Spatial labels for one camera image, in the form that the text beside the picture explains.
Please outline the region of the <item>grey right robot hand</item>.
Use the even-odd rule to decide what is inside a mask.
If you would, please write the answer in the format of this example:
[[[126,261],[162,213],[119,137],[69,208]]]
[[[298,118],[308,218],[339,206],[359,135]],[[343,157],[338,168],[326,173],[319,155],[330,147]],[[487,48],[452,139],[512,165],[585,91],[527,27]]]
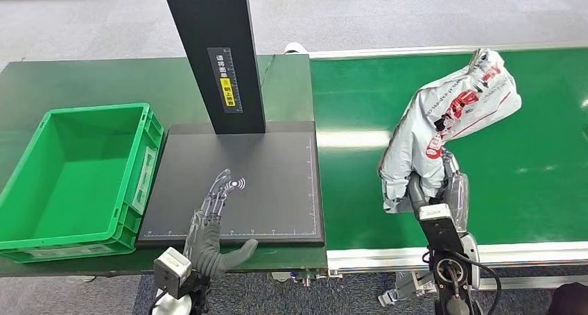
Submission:
[[[443,148],[441,158],[444,167],[442,188],[434,197],[437,203],[425,196],[421,186],[421,177],[412,172],[408,179],[407,194],[415,218],[418,221],[451,217],[456,232],[461,237],[467,233],[469,212],[469,179],[460,170],[455,155]]]

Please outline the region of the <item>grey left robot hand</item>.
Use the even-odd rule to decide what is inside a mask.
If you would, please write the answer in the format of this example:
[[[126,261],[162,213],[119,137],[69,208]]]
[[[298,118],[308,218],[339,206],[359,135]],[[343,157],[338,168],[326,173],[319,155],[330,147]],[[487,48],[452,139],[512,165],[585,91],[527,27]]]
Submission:
[[[231,171],[222,170],[211,184],[202,205],[194,210],[185,240],[183,255],[190,260],[193,269],[209,278],[246,262],[259,245],[256,239],[249,239],[237,250],[221,252],[221,212],[233,188]]]

